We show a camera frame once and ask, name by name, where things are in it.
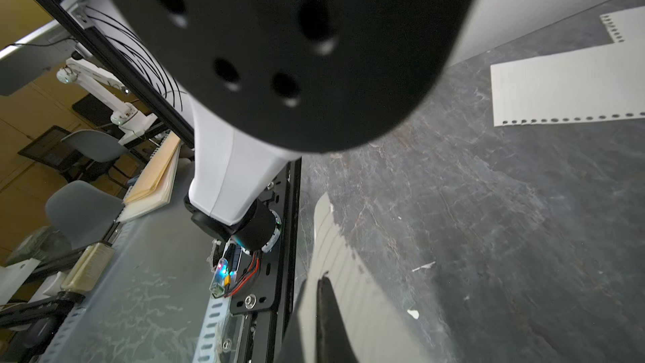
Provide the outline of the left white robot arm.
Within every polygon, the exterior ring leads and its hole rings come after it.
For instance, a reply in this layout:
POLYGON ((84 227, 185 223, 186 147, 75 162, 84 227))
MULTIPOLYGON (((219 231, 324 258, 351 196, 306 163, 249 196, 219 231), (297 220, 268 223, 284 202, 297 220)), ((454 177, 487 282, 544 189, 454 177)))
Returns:
POLYGON ((290 161, 387 134, 430 94, 474 0, 112 0, 191 95, 205 233, 265 250, 290 161))

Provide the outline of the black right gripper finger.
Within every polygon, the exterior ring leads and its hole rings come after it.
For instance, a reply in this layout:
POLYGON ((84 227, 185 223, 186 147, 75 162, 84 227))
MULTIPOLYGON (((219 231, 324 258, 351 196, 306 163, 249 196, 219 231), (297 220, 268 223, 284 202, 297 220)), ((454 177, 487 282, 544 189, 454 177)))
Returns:
POLYGON ((332 282, 327 276, 317 281, 316 361, 356 363, 332 282))

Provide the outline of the torn lined paper page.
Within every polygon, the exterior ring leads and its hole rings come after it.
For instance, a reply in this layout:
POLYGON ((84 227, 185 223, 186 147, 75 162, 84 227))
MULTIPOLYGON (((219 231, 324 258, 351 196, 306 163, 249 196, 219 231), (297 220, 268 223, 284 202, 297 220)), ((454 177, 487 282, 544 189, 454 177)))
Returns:
POLYGON ((614 43, 644 39, 644 7, 606 13, 600 19, 614 43))

